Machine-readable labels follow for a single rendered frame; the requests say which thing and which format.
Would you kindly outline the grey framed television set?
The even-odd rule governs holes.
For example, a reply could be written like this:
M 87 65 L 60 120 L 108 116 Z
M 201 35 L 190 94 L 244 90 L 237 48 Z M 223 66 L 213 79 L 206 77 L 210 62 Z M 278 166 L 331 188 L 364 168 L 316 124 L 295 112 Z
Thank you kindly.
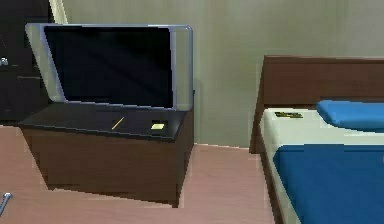
M 169 24 L 25 25 L 55 103 L 188 111 L 193 30 Z

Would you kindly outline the black remote control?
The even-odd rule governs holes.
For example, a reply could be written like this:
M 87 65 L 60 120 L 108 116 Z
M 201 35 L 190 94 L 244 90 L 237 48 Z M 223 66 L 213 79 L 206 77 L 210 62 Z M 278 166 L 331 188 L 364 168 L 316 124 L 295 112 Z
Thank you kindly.
M 274 112 L 274 113 L 277 117 L 294 118 L 294 119 L 303 118 L 303 115 L 301 113 L 296 113 L 296 112 Z

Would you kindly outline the black chest of drawers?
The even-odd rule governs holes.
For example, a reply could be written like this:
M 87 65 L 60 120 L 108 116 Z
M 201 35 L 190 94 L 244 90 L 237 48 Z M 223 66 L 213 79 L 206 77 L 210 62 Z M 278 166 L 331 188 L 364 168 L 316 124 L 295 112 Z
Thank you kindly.
M 50 103 L 25 25 L 53 21 L 49 0 L 0 0 L 0 124 L 19 122 Z

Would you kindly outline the brown wooden bed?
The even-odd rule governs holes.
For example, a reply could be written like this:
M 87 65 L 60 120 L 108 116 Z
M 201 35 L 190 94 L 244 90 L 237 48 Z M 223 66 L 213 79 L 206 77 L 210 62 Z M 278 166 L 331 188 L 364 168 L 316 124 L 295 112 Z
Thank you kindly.
M 261 134 L 267 108 L 314 109 L 322 99 L 384 101 L 384 58 L 266 56 L 249 152 L 261 157 L 275 224 L 293 224 L 282 208 Z

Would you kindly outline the blue bed blanket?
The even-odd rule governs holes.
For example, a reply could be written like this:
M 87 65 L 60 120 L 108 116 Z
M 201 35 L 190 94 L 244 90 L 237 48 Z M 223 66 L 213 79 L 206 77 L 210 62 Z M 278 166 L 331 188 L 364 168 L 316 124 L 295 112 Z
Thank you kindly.
M 273 163 L 301 224 L 384 224 L 383 145 L 284 145 Z

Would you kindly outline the blue pillow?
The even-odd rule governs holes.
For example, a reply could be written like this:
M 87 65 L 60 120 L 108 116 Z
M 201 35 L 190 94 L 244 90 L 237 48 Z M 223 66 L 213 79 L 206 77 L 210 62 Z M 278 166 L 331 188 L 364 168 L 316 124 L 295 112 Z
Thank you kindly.
M 384 103 L 322 100 L 316 110 L 332 126 L 384 133 Z

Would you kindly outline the dark brown television stand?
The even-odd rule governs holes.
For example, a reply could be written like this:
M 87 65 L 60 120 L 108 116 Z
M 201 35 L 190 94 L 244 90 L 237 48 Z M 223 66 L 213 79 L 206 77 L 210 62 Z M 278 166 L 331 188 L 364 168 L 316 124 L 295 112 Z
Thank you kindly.
M 153 124 L 165 126 L 152 130 Z M 55 103 L 17 126 L 50 189 L 179 204 L 194 147 L 192 108 Z

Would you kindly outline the grey metal bar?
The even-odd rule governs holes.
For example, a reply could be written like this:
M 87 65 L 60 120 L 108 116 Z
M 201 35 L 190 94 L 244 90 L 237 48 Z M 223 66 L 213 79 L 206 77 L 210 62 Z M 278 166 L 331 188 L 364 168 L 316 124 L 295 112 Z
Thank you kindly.
M 6 192 L 4 195 L 3 195 L 3 200 L 2 202 L 0 203 L 0 217 L 2 216 L 5 208 L 6 208 L 6 205 L 7 203 L 9 202 L 9 200 L 13 197 L 13 194 L 10 193 L 10 192 Z

